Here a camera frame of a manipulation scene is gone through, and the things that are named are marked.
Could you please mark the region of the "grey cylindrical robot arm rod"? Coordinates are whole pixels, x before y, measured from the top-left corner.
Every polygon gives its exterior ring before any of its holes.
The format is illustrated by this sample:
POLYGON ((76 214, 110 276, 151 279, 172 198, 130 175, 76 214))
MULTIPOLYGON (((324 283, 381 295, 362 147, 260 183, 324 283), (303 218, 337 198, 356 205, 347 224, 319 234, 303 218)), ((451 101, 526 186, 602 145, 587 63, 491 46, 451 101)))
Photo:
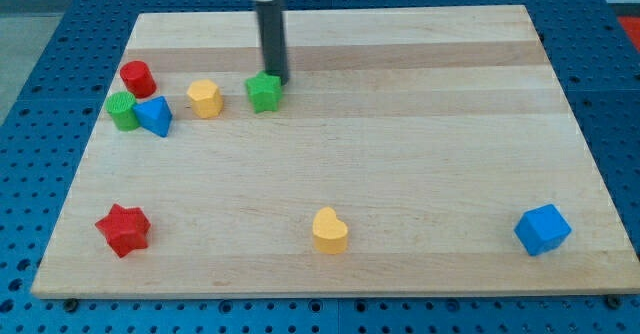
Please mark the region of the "grey cylindrical robot arm rod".
POLYGON ((282 85, 290 78, 284 9, 285 0, 255 4, 264 71, 279 77, 282 85))

